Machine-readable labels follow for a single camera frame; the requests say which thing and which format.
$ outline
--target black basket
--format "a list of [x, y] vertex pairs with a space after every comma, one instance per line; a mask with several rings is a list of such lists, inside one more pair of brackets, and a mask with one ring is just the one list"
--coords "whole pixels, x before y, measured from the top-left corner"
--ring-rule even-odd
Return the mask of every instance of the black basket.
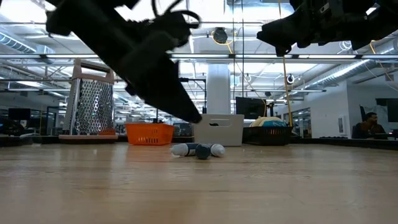
[[285, 146], [290, 142], [291, 127], [243, 128], [243, 143], [259, 146]]

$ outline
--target man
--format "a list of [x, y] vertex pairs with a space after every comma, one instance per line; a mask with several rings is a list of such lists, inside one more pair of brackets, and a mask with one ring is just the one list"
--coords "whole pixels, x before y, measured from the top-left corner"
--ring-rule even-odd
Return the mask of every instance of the man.
[[385, 134], [384, 128], [377, 124], [377, 114], [370, 112], [366, 114], [366, 120], [358, 123], [353, 128], [353, 139], [385, 139], [378, 138], [374, 134]]

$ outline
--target orange basket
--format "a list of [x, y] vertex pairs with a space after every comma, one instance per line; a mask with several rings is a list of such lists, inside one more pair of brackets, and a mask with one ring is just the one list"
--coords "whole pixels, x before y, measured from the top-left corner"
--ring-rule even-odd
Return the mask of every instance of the orange basket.
[[171, 144], [174, 126], [168, 124], [125, 124], [129, 144], [163, 146]]

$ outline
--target wooden table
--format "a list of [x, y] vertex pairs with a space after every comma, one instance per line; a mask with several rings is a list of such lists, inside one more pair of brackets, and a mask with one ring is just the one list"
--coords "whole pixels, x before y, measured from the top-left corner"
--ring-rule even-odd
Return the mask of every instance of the wooden table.
[[0, 149], [4, 224], [398, 222], [398, 152], [324, 145], [173, 157], [119, 143]]

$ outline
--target white storage bin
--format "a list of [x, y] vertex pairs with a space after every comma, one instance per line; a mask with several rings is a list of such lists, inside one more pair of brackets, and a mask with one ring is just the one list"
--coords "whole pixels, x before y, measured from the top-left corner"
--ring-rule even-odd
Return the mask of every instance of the white storage bin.
[[243, 119], [242, 114], [203, 114], [193, 125], [195, 143], [241, 146]]

